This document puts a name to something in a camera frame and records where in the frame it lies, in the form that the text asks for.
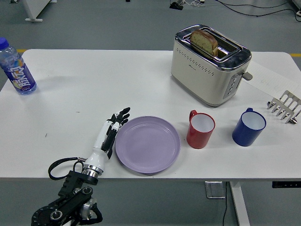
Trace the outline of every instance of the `cable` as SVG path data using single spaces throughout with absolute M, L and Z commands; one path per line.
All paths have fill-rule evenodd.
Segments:
M 64 162 L 67 162 L 67 161 L 73 161 L 73 160 L 77 160 L 74 165 L 73 165 L 73 171 L 75 171 L 75 166 L 77 163 L 81 163 L 82 167 L 84 166 L 84 163 L 83 161 L 85 161 L 85 159 L 83 158 L 80 158 L 80 157 L 72 157 L 72 158 L 64 158 L 64 159 L 60 159 L 60 160 L 57 160 L 55 161 L 54 163 L 52 163 L 49 168 L 48 168 L 48 175 L 49 177 L 52 179 L 52 180 L 61 180 L 61 179 L 64 179 L 67 177 L 67 175 L 63 176 L 63 177 L 54 177 L 52 174 L 51 174 L 51 171 L 57 167 L 58 165 L 64 163 Z
M 226 182 L 226 195 L 225 195 L 225 199 L 226 199 L 226 209 L 225 209 L 225 212 L 224 212 L 224 216 L 222 217 L 222 226 L 225 225 L 225 216 L 226 216 L 226 212 L 227 212 L 227 184 L 228 184 L 228 182 Z
M 182 0 L 179 4 L 187 4 L 189 6 L 194 6 L 194 7 L 200 7 L 200 6 L 205 6 L 204 3 L 201 3 L 199 0 L 195 0 L 195 1 L 192 1 L 191 4 L 189 4 L 186 0 Z
M 288 1 L 285 2 L 285 3 L 283 3 L 283 4 L 281 4 L 281 5 L 271 6 L 271 7 L 261 7 L 261 6 L 255 6 L 255 5 L 250 5 L 250 4 L 232 5 L 232 4 L 227 4 L 227 3 L 224 3 L 224 2 L 220 2 L 220 3 L 223 3 L 223 4 L 227 5 L 227 6 L 253 6 L 253 7 L 256 7 L 256 8 L 276 8 L 276 7 L 279 7 L 279 6 L 282 6 L 282 5 L 286 4 L 286 3 L 288 3 Z
M 242 14 L 242 15 L 245 15 L 245 16 L 255 16 L 255 17 L 260 17 L 260 16 L 267 16 L 267 15 L 271 15 L 271 14 L 274 14 L 274 13 L 278 13 L 278 12 L 282 12 L 282 11 L 287 11 L 287 10 L 289 10 L 289 11 L 294 12 L 294 16 L 295 16 L 296 21 L 301 22 L 300 20 L 297 19 L 297 16 L 296 16 L 296 14 L 295 14 L 295 11 L 292 10 L 292 9 L 290 9 L 290 8 L 286 8 L 286 9 L 282 9 L 282 10 L 278 10 L 278 11 L 275 11 L 275 12 L 272 12 L 272 13 L 266 13 L 266 14 L 262 14 L 262 15 L 251 15 L 251 14 L 242 13 L 242 12 L 239 12 L 239 11 L 236 11 L 236 10 L 230 8 L 230 7 L 228 6 L 228 5 L 230 5 L 230 4 L 225 4 L 225 3 L 223 3 L 223 2 L 221 2 L 221 1 L 219 1 L 219 0 L 215 0 L 215 1 L 221 3 L 223 6 L 227 7 L 228 9 L 230 9 L 230 10 L 236 12 L 236 13 L 239 13 L 239 14 Z

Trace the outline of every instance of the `toaster lever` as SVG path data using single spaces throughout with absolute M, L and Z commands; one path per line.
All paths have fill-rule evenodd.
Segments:
M 249 72 L 243 73 L 242 77 L 247 81 L 250 81 L 253 78 L 253 76 Z

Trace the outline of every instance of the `robotic arm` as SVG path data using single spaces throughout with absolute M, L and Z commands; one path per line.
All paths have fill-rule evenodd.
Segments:
M 104 123 L 89 158 L 65 158 L 54 162 L 49 167 L 48 174 L 51 179 L 66 179 L 58 193 L 59 198 L 33 214 L 32 226 L 62 226 L 69 221 L 71 221 L 71 226 L 92 225 L 103 220 L 97 208 L 96 199 L 92 198 L 93 189 L 89 186 L 81 187 L 83 183 L 97 185 L 97 177 L 104 172 L 105 161 L 112 155 L 115 137 L 121 126 L 128 121 L 129 111 L 129 107 L 125 108 L 113 114 Z M 77 161 L 73 165 L 73 170 L 70 170 L 66 176 L 56 178 L 51 175 L 51 171 L 56 166 L 71 160 Z M 75 171 L 77 163 L 82 165 L 81 173 Z

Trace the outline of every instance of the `toaster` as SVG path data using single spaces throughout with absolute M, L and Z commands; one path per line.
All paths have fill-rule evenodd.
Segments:
M 190 35 L 196 29 L 215 37 L 217 56 L 190 42 Z M 242 78 L 252 79 L 252 75 L 246 73 L 251 57 L 246 47 L 208 26 L 197 24 L 175 35 L 171 74 L 207 105 L 219 106 L 235 95 Z

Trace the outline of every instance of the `water bottle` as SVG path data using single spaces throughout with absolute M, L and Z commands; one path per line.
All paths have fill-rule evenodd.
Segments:
M 34 92 L 37 84 L 17 50 L 0 37 L 0 66 L 21 95 Z

